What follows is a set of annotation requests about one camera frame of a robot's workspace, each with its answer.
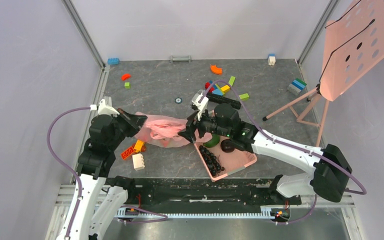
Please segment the blue brick at corner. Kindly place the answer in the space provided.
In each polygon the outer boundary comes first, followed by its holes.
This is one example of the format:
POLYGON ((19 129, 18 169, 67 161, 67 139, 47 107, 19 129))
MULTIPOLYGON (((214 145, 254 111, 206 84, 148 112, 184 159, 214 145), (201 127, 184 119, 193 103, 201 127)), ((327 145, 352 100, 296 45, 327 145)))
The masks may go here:
POLYGON ((114 57, 114 58, 108 58, 107 59, 107 64, 108 65, 118 65, 120 63, 120 59, 118 57, 114 57))

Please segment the tall green block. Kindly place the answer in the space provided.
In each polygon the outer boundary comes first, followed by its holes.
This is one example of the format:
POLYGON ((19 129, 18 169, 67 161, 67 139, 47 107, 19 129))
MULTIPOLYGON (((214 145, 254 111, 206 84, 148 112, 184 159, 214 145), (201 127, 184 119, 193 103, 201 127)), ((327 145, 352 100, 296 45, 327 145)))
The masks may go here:
POLYGON ((228 81, 228 86, 231 88, 233 86, 233 84, 235 83, 235 80, 236 80, 236 77, 235 76, 231 76, 229 78, 229 81, 228 81))

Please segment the pink plastic bag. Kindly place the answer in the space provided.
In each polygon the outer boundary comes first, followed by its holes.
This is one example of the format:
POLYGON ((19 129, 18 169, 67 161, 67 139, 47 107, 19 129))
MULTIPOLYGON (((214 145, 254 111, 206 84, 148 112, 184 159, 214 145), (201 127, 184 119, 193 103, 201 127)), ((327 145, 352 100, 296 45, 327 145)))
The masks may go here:
POLYGON ((135 115, 147 117, 140 131, 134 136, 137 140, 161 148, 180 148, 190 144, 188 140, 178 135, 178 132, 186 128, 186 119, 139 111, 135 115))

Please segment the green fake avocado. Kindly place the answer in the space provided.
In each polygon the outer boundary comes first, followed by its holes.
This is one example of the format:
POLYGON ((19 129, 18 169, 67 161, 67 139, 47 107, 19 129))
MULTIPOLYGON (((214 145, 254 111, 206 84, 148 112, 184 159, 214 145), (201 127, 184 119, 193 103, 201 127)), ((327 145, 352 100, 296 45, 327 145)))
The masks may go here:
POLYGON ((216 134, 211 135, 211 139, 207 142, 204 142, 202 145, 206 148, 213 148, 220 142, 220 136, 216 134))

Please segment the yellow block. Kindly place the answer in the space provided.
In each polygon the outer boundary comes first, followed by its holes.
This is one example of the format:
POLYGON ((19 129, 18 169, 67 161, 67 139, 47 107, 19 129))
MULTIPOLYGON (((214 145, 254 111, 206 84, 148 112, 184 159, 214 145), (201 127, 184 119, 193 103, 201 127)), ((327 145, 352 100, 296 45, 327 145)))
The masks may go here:
POLYGON ((223 87, 220 88, 220 90, 223 94, 226 94, 231 90, 231 87, 229 85, 224 85, 223 87))

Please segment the pink plastic basket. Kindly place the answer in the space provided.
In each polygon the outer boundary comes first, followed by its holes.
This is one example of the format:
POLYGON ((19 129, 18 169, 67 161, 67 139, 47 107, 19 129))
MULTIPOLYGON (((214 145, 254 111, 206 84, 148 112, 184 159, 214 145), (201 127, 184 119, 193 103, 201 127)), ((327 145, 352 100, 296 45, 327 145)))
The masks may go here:
POLYGON ((201 159, 201 162, 204 165, 205 171, 208 173, 208 176, 210 177, 212 182, 219 181, 223 178, 226 178, 229 175, 232 175, 236 172, 239 172, 241 170, 244 170, 245 168, 253 165, 257 161, 257 156, 254 153, 250 153, 247 151, 240 151, 238 149, 235 149, 231 153, 223 152, 220 148, 221 141, 228 139, 225 136, 220 136, 220 142, 216 146, 212 148, 207 148, 210 152, 214 153, 221 163, 221 165, 225 168, 224 171, 220 173, 220 175, 216 177, 212 177, 210 174, 209 169, 207 168, 203 157, 201 156, 199 152, 199 146, 203 145, 204 142, 195 142, 194 147, 198 153, 198 156, 201 159))

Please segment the black microphone silver head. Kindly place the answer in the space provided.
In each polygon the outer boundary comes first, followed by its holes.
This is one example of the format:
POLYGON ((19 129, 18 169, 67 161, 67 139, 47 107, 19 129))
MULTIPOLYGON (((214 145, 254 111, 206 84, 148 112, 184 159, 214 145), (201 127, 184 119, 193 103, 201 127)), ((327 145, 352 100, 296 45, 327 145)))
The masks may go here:
POLYGON ((213 102, 216 104, 229 104, 231 105, 232 108, 236 110, 240 110, 242 107, 242 104, 238 100, 233 100, 231 98, 227 98, 221 95, 207 93, 206 97, 210 102, 213 102))

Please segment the white toy brick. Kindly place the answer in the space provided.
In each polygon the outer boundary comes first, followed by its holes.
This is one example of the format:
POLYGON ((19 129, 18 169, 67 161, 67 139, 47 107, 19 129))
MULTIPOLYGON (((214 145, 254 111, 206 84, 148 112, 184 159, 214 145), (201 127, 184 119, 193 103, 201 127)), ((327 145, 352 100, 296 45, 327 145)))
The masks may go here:
POLYGON ((132 155, 132 162, 135 171, 143 170, 145 168, 144 156, 141 153, 132 155))

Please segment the red blue green brick cluster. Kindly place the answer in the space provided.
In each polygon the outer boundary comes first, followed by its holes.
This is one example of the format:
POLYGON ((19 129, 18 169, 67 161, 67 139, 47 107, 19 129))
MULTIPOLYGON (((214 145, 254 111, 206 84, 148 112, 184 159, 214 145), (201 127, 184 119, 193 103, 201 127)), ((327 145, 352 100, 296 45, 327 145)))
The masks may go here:
POLYGON ((224 93, 222 92, 222 90, 217 84, 209 88, 212 83, 213 83, 212 81, 206 82, 204 85, 205 89, 209 89, 209 93, 212 93, 214 95, 223 96, 224 93))

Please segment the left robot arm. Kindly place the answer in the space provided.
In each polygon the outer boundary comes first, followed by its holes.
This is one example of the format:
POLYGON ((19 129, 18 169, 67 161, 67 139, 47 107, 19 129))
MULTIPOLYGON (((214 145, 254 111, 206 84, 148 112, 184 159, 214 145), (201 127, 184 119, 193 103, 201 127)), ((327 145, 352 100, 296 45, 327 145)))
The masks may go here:
POLYGON ((75 177, 75 190, 67 217, 58 240, 101 240, 122 204, 131 204, 137 198, 132 178, 108 177, 115 162, 115 150, 125 138, 134 137, 146 120, 113 107, 86 107, 97 111, 89 128, 90 137, 78 157, 77 168, 63 162, 51 146, 54 120, 47 132, 47 146, 51 155, 75 177))

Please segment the orange curved block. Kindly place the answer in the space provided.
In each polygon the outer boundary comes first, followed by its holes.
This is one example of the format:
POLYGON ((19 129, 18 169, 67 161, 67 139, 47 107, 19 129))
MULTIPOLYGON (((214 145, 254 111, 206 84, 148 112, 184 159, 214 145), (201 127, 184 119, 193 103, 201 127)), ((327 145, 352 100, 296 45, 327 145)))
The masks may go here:
POLYGON ((223 69, 221 67, 217 67, 216 65, 210 65, 210 71, 216 75, 223 74, 223 69))

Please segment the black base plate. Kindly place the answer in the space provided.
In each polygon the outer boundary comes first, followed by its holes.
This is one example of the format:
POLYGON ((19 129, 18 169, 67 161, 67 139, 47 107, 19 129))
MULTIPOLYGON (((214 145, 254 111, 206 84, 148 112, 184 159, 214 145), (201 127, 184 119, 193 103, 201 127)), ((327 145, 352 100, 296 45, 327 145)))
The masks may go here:
POLYGON ((126 205, 161 214, 258 213, 261 206, 300 205, 299 196, 286 198, 269 178, 127 178, 111 177, 111 187, 126 187, 126 205))

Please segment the dark fake plum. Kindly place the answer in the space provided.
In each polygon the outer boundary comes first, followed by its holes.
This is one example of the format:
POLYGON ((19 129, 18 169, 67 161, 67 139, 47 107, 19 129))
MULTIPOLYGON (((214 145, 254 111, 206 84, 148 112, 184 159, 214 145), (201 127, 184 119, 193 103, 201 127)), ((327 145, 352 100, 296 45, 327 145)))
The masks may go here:
POLYGON ((220 142, 220 149, 224 153, 232 153, 236 148, 230 139, 224 139, 220 142))

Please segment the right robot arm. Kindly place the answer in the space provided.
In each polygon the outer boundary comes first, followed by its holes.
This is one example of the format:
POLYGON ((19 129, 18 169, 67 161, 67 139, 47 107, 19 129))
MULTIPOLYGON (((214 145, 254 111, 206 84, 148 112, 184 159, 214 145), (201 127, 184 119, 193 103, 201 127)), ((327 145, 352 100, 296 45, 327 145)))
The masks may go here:
POLYGON ((218 105, 212 116, 206 110, 187 118, 185 129, 178 135, 194 143, 206 133, 226 137, 236 150, 268 156, 303 171, 292 176, 278 175, 269 189, 269 199, 282 204, 288 198, 316 194, 338 203, 342 200, 352 168, 342 151, 335 145, 308 146, 278 137, 258 126, 241 120, 236 109, 229 104, 218 105))

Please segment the blue white brick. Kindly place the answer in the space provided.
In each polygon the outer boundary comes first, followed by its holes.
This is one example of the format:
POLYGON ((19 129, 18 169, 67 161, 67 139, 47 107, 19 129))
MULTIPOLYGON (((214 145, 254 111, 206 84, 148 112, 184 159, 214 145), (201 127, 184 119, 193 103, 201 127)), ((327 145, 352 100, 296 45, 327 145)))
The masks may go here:
POLYGON ((274 53, 270 53, 267 56, 267 62, 269 66, 274 66, 276 64, 276 55, 274 53))

